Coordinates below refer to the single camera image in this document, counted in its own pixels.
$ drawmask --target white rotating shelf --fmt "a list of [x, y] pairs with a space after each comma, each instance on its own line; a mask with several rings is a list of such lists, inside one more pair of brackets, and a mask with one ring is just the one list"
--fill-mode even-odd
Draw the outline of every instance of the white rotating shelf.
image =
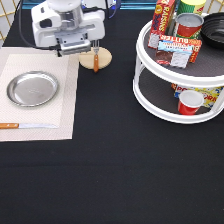
[[[167, 111], [161, 107], [159, 108], [155, 103], [151, 103], [147, 100], [147, 98], [142, 94], [139, 88], [139, 78], [144, 69], [149, 70], [154, 75], [165, 81], [183, 86], [199, 88], [224, 86], [223, 51], [213, 49], [203, 43], [196, 62], [188, 64], [186, 69], [172, 67], [165, 68], [154, 61], [155, 50], [147, 47], [151, 25], [152, 21], [143, 27], [136, 45], [137, 57], [133, 90], [139, 103], [150, 113], [175, 123], [200, 123], [217, 116], [224, 108], [224, 91], [221, 92], [216, 103], [209, 112], [193, 116], [180, 115]], [[157, 95], [157, 97], [161, 98], [160, 101], [163, 98], [164, 103], [167, 100], [165, 98], [166, 96], [163, 96], [162, 91], [161, 94]]]

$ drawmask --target black table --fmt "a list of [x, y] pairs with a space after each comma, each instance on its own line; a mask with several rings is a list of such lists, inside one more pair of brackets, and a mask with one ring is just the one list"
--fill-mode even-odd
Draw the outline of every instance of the black table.
[[[105, 21], [113, 60], [98, 74], [80, 67], [72, 140], [0, 143], [0, 223], [223, 224], [224, 113], [174, 124], [134, 97], [136, 40], [152, 15]], [[17, 26], [4, 46], [25, 46]]]

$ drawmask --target paper cup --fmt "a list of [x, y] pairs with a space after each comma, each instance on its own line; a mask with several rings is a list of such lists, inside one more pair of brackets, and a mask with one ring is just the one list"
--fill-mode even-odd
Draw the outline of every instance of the paper cup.
[[183, 115], [194, 115], [203, 105], [204, 97], [194, 90], [185, 90], [179, 95], [178, 110]]

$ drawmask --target white placemat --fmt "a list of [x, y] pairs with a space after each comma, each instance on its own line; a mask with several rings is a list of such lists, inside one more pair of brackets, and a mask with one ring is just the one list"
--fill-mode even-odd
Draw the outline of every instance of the white placemat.
[[[57, 129], [0, 130], [0, 141], [71, 139], [73, 132], [78, 56], [57, 58], [52, 52], [30, 48], [0, 50], [0, 123], [50, 123]], [[6, 95], [8, 83], [21, 73], [46, 71], [59, 81], [55, 97], [41, 106], [27, 108], [13, 104]]]

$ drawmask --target orange handle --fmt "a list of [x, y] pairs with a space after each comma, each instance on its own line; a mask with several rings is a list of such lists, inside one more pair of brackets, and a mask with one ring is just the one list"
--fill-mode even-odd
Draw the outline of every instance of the orange handle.
[[99, 58], [98, 58], [97, 54], [94, 55], [94, 68], [93, 68], [93, 70], [94, 70], [94, 72], [99, 71]]
[[17, 129], [19, 128], [19, 124], [14, 123], [0, 123], [0, 129]]

